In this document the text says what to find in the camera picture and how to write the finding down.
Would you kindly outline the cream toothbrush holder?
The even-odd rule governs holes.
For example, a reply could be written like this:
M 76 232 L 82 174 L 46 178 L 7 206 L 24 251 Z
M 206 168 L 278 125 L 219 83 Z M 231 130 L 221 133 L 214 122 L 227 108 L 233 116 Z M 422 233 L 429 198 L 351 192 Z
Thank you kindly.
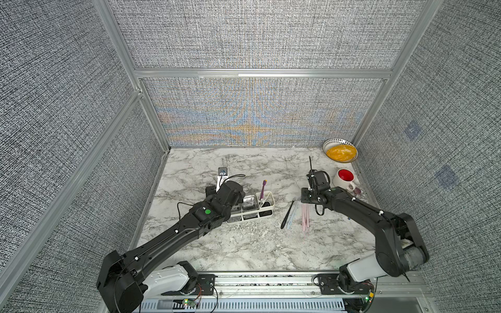
M 274 209 L 275 199 L 271 191 L 265 191 L 262 199 L 260 199 L 260 193 L 256 193 L 246 196 L 242 203 L 233 206 L 226 223 L 239 224 L 267 219 L 273 216 Z

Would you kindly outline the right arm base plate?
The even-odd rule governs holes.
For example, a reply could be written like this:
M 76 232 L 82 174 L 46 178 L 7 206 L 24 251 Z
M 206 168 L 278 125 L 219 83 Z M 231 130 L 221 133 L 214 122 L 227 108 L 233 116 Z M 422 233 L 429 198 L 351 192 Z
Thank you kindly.
M 353 286 L 349 286 L 347 290 L 341 288 L 341 282 L 338 279 L 338 274 L 319 274 L 315 275 L 312 283 L 320 289 L 323 296 L 334 295 L 368 295 L 373 292 L 375 285 L 370 280 L 357 282 Z

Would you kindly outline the purple toothbrush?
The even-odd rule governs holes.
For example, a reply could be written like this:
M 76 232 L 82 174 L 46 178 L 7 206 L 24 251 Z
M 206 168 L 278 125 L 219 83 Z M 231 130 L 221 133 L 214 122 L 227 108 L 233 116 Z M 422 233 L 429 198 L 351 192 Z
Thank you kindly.
M 262 188 L 261 188 L 260 198 L 259 198 L 260 201 L 264 199 L 264 193 L 265 193 L 266 184 L 267 184 L 267 180 L 265 179 L 262 182 Z

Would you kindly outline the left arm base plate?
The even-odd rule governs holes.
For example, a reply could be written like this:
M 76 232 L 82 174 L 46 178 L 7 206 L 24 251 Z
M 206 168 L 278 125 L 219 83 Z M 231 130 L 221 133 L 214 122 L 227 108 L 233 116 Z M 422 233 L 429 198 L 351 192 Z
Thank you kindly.
M 199 294 L 201 296 L 213 296 L 214 295 L 214 286 L 215 286 L 215 278 L 214 274 L 207 275 L 198 275 L 196 282 L 188 283 L 188 287 L 184 287 L 180 291 L 175 292 L 163 292 L 162 296 L 189 296 L 195 297 Z

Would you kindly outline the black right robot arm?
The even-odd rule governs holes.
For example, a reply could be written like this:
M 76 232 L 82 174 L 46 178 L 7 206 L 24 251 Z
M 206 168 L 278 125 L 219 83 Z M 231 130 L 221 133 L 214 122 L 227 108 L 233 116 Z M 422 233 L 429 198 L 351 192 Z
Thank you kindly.
M 355 293 L 371 279 L 405 275 L 429 261 L 423 237 L 410 215 L 382 211 L 341 187 L 332 187 L 325 171 L 309 170 L 307 180 L 309 187 L 301 189 L 302 203 L 347 216 L 374 235 L 372 255 L 339 268 L 337 283 L 341 292 Z

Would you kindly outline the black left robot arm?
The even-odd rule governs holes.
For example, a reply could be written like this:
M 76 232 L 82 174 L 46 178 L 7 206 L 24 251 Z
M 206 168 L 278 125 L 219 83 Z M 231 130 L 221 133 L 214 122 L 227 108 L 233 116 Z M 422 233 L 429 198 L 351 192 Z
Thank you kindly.
M 107 254 L 97 279 L 99 291 L 109 312 L 133 312 L 146 296 L 164 292 L 191 293 L 198 273 L 189 262 L 179 262 L 160 271 L 159 266 L 189 243 L 221 226 L 231 210 L 242 203 L 243 187 L 224 182 L 219 190 L 194 204 L 171 228 L 151 241 L 125 252 Z

